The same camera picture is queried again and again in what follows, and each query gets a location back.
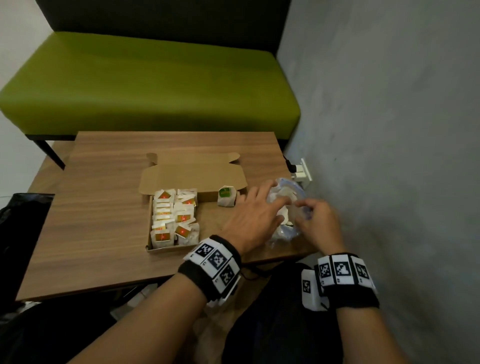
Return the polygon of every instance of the open cardboard box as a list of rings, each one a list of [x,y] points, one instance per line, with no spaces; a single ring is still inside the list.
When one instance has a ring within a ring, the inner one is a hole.
[[[198,190],[198,207],[195,217],[200,224],[199,241],[216,234],[230,217],[232,209],[216,204],[218,190],[233,186],[237,191],[247,187],[243,169],[232,162],[240,158],[238,153],[173,153],[159,150],[147,154],[151,167],[143,170],[139,192],[150,195],[149,230],[147,251],[166,253],[192,249],[191,245],[174,245],[153,249],[150,238],[152,227],[153,195],[161,189],[170,188]]]

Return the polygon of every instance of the forearm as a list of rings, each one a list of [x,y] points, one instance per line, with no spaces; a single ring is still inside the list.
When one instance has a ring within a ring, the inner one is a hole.
[[[347,364],[407,363],[379,309],[342,307],[336,314]]]
[[[171,363],[206,303],[202,291],[177,273],[71,363]]]

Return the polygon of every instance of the wristband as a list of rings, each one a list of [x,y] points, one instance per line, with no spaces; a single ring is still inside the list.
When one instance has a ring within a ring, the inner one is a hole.
[[[217,235],[202,240],[183,260],[178,272],[195,283],[209,301],[226,300],[239,281],[240,254]]]
[[[351,253],[327,255],[318,259],[319,283],[330,307],[380,307],[375,285],[362,259]]]

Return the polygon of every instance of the white wall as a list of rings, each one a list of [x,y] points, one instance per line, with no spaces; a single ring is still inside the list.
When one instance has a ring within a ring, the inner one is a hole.
[[[0,0],[0,88],[52,32],[34,0]],[[26,192],[45,154],[0,113],[0,208]]]
[[[480,358],[480,5],[292,0],[288,148],[340,213],[414,363]]]

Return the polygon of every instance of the green cushion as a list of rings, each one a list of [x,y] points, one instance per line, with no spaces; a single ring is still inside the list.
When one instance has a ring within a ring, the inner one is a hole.
[[[0,91],[25,134],[274,131],[288,139],[297,101],[271,53],[58,32]]]

